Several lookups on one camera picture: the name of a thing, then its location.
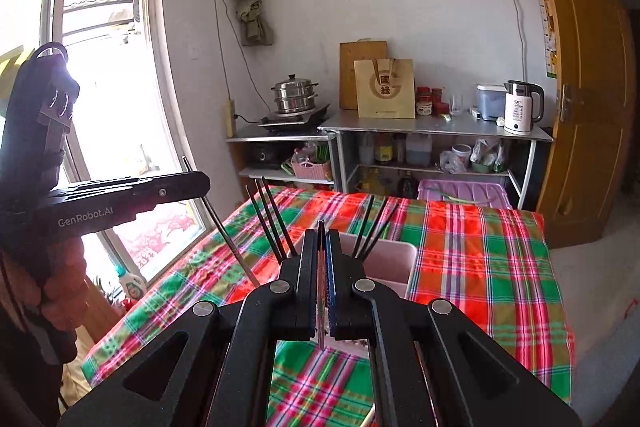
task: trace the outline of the silver screw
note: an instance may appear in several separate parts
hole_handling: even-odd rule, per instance
[[[212,311],[213,304],[211,304],[209,301],[196,302],[193,307],[193,314],[197,315],[198,317],[206,317],[207,315],[210,315]]]
[[[290,288],[289,283],[287,281],[283,281],[282,279],[273,281],[269,285],[269,289],[274,293],[284,293],[288,291],[289,288]]]
[[[356,290],[360,290],[361,292],[370,292],[376,287],[376,284],[371,279],[358,279],[355,286]]]
[[[451,312],[451,303],[445,299],[438,299],[437,301],[433,301],[431,308],[437,314],[449,315]]]

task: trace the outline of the purple plastic bin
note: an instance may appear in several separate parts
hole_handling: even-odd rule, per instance
[[[469,201],[469,204],[491,208],[513,208],[504,188],[497,183],[453,182],[450,180],[422,180],[418,188],[418,199],[423,201],[448,201],[446,196]]]

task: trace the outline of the gift bag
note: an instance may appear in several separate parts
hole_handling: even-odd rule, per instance
[[[360,118],[415,118],[410,58],[354,60]]]

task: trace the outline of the glass cup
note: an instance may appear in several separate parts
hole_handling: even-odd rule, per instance
[[[463,111],[463,97],[461,94],[452,94],[449,99],[449,111],[451,116],[460,116]]]

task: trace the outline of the window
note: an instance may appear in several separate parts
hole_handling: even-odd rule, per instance
[[[181,170],[149,17],[148,0],[0,0],[0,56],[62,42],[80,85],[60,184]],[[107,288],[117,284],[113,264],[124,264],[153,280],[208,228],[194,201],[161,204],[84,237],[88,275]]]

